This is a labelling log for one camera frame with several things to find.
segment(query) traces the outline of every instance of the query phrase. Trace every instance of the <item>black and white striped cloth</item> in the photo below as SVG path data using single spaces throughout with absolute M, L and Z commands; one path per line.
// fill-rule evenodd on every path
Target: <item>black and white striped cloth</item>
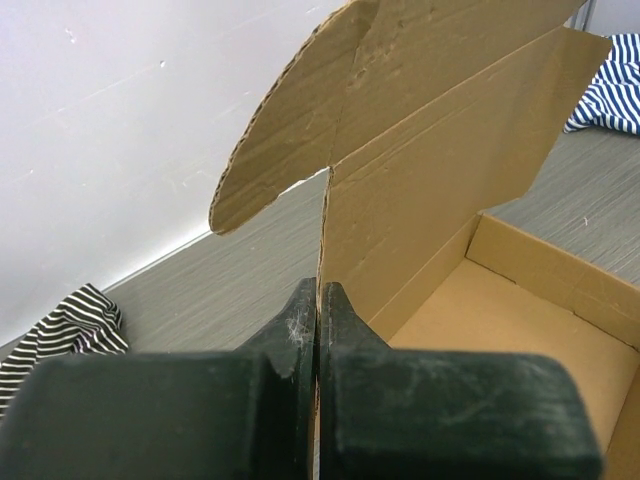
M 20 385 L 40 362 L 68 353 L 126 353 L 118 306 L 87 284 L 60 302 L 25 335 L 0 365 L 0 418 Z
M 609 57 L 565 124 L 567 133 L 597 125 L 640 134 L 640 34 L 610 38 Z

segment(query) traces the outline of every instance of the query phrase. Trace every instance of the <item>wooden floor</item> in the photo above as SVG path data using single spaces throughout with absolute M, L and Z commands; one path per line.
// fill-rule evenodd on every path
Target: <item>wooden floor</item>
M 232 349 L 256 332 L 299 279 L 315 275 L 325 180 L 282 196 L 239 232 L 207 235 L 109 289 L 132 351 Z M 596 129 L 561 135 L 532 191 L 492 213 L 640 285 L 640 139 Z

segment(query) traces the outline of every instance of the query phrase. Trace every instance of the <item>box lid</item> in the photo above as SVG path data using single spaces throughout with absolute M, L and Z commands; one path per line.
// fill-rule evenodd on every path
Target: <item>box lid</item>
M 524 194 L 610 42 L 582 0 L 352 0 L 311 35 L 231 155 L 231 232 L 329 167 L 321 282 L 370 320 L 479 210 Z

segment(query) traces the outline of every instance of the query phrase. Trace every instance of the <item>brown cardboard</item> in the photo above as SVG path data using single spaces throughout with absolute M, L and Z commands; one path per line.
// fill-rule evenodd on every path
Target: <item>brown cardboard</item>
M 254 115 L 210 224 L 233 231 L 329 167 L 319 291 L 342 283 L 396 347 L 556 358 L 610 445 L 611 478 L 632 478 L 640 291 L 478 216 L 526 193 L 609 52 L 562 27 L 581 3 L 350 1 Z

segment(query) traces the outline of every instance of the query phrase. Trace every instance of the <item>wall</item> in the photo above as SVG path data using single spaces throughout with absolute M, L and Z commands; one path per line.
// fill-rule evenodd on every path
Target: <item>wall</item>
M 640 1 L 596 0 L 587 30 L 598 35 L 640 33 Z
M 247 121 L 344 0 L 0 2 L 0 345 L 207 231 Z

